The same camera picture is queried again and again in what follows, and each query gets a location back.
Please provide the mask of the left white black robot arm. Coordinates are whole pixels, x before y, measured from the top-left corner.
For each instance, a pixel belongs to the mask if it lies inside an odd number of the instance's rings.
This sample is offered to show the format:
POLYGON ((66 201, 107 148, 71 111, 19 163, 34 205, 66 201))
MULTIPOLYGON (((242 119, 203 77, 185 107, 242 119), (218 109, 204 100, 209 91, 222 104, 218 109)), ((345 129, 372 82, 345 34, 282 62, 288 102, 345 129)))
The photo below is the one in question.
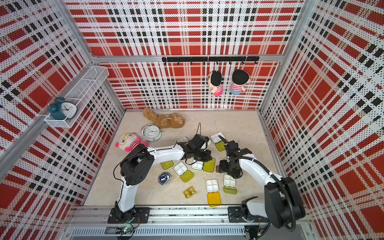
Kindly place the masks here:
POLYGON ((175 143, 164 148, 148 148, 139 144, 120 163, 121 192, 112 208, 108 223, 125 223, 136 216, 135 197, 138 185, 146 178, 151 167, 167 161, 182 161, 194 158, 200 162, 212 160, 207 150, 209 137, 195 134, 188 142, 175 143))

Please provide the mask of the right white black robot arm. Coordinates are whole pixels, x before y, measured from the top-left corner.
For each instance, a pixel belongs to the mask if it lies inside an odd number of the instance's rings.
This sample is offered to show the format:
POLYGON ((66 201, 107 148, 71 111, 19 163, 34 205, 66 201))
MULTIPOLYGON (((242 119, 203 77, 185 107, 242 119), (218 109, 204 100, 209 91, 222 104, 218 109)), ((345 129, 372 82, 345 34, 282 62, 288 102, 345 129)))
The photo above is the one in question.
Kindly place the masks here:
POLYGON ((263 202, 256 198, 242 201, 241 217, 246 221, 263 217, 275 228, 285 227, 293 232, 296 229, 296 220, 306 216, 295 181, 269 170, 249 149, 240 149, 235 141, 224 140, 224 144, 227 158, 220 161, 220 171, 234 179, 241 178, 247 172, 264 188, 263 202))

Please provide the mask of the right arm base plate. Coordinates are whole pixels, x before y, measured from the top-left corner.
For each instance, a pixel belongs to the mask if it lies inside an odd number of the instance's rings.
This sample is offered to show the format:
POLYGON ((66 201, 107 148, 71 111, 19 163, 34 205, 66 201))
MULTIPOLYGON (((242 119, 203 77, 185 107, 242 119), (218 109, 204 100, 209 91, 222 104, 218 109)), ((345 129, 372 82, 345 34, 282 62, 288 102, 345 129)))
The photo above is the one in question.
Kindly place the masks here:
POLYGON ((269 220, 263 216, 251 215, 244 206, 228 207, 230 223, 268 223, 269 220))

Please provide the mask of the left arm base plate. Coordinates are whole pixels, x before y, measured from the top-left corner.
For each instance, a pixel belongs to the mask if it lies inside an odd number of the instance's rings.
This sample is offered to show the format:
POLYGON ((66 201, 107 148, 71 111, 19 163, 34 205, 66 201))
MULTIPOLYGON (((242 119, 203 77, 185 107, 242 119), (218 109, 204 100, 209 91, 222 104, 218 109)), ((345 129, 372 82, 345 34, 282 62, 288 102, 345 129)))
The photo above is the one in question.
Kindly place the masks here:
POLYGON ((150 208, 132 208, 127 212, 122 212, 118 205, 115 205, 111 209, 108 224, 123 224, 123 223, 133 223, 133 224, 146 224, 148 222, 150 215, 150 208))

